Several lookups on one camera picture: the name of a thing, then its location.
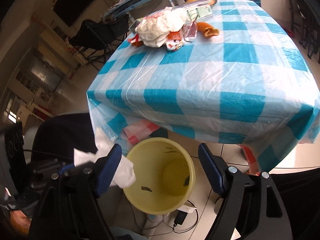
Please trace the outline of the white tissue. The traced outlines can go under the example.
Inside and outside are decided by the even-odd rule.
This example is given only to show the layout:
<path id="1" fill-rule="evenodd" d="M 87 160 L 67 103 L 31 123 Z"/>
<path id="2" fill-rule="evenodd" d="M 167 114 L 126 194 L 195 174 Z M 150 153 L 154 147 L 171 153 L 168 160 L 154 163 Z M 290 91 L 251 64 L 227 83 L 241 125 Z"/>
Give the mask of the white tissue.
<path id="1" fill-rule="evenodd" d="M 114 144 L 100 127 L 95 130 L 94 143 L 95 154 L 74 149 L 74 166 L 93 163 L 95 191 L 103 194 L 109 187 L 131 186 L 136 181 L 133 162 L 122 154 L 121 146 Z"/>

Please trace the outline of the white plastic bag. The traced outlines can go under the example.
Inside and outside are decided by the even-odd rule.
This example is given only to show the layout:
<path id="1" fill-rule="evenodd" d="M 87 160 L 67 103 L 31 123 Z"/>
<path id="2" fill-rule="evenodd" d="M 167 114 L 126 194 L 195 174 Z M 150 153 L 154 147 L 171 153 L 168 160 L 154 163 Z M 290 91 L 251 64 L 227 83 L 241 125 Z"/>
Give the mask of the white plastic bag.
<path id="1" fill-rule="evenodd" d="M 144 45 L 159 48 L 165 44 L 170 32 L 180 31 L 187 20 L 189 16 L 184 8 L 165 7 L 145 16 L 135 28 L 135 32 Z"/>

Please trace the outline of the clear plastic jar with label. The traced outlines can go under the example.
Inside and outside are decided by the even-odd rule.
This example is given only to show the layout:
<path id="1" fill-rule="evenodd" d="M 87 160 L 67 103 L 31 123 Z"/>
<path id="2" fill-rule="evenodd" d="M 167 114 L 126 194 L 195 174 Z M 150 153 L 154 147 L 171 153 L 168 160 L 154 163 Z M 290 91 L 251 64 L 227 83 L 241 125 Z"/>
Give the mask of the clear plastic jar with label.
<path id="1" fill-rule="evenodd" d="M 185 2 L 183 5 L 174 7 L 174 10 L 183 9 L 187 16 L 187 21 L 202 21 L 213 16 L 213 7 L 217 0 L 196 0 Z"/>

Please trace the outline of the red white snack bag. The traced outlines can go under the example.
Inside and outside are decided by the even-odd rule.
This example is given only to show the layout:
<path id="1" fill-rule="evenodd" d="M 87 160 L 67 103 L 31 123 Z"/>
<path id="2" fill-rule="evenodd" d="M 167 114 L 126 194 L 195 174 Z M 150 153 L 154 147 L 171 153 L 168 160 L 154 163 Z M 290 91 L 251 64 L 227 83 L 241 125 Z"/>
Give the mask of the red white snack bag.
<path id="1" fill-rule="evenodd" d="M 170 32 L 167 36 L 156 38 L 153 41 L 143 41 L 142 38 L 136 34 L 133 38 L 128 38 L 129 44 L 140 47 L 145 45 L 147 47 L 159 48 L 165 46 L 168 51 L 177 51 L 183 46 L 193 42 L 197 37 L 197 25 L 195 21 L 187 22 L 179 31 Z"/>

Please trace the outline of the yellow trash bin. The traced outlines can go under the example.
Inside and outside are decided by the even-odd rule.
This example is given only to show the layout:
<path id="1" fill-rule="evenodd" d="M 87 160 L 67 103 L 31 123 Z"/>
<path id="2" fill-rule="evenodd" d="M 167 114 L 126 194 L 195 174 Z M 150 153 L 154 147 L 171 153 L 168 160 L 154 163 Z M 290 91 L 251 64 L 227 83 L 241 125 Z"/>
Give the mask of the yellow trash bin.
<path id="1" fill-rule="evenodd" d="M 167 138 L 139 142 L 127 154 L 136 181 L 124 189 L 128 201 L 139 211 L 166 215 L 177 210 L 191 195 L 196 174 L 189 153 Z"/>

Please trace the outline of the blue white checkered tablecloth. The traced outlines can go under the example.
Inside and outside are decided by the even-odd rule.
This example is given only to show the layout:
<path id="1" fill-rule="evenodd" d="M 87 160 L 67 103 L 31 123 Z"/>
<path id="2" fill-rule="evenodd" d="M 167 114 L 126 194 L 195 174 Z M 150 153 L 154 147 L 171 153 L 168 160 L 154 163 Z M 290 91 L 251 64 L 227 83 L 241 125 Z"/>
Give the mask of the blue white checkered tablecloth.
<path id="1" fill-rule="evenodd" d="M 260 6 L 219 0 L 177 51 L 124 41 L 87 91 L 92 126 L 117 141 L 146 119 L 198 141 L 246 146 L 254 171 L 270 171 L 319 134 L 319 89 L 303 55 Z"/>

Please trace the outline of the black folding camp chair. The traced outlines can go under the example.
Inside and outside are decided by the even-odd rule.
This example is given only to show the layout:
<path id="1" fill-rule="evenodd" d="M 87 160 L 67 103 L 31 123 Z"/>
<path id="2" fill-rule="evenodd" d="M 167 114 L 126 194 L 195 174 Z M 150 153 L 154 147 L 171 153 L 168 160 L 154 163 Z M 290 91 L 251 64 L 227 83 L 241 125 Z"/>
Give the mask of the black folding camp chair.
<path id="1" fill-rule="evenodd" d="M 121 16 L 112 22 L 94 22 L 84 20 L 78 33 L 68 40 L 76 51 L 93 67 L 95 62 L 105 64 L 107 56 L 114 50 L 111 46 L 117 42 L 119 46 L 129 32 L 129 16 Z"/>

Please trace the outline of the blue white study desk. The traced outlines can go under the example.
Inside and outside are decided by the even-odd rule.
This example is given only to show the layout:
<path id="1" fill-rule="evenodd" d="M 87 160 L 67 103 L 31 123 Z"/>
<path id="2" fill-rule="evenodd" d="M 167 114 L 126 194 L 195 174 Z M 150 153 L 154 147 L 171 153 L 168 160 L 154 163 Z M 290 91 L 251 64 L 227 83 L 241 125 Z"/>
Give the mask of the blue white study desk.
<path id="1" fill-rule="evenodd" d="M 123 3 L 118 3 L 112 9 L 109 9 L 101 18 L 100 21 L 107 18 L 119 18 L 125 14 L 128 14 L 131 10 L 134 10 L 145 3 L 148 3 L 153 0 L 125 0 Z M 168 0 L 172 7 L 175 6 L 173 0 Z"/>

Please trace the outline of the black folded chair with clothes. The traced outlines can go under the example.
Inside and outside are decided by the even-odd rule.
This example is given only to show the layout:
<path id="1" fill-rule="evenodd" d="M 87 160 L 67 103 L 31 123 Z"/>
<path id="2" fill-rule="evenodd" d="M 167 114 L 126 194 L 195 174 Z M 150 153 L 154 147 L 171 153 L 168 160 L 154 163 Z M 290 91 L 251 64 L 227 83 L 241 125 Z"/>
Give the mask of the black folded chair with clothes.
<path id="1" fill-rule="evenodd" d="M 319 0 L 289 0 L 290 29 L 309 59 L 319 55 Z"/>

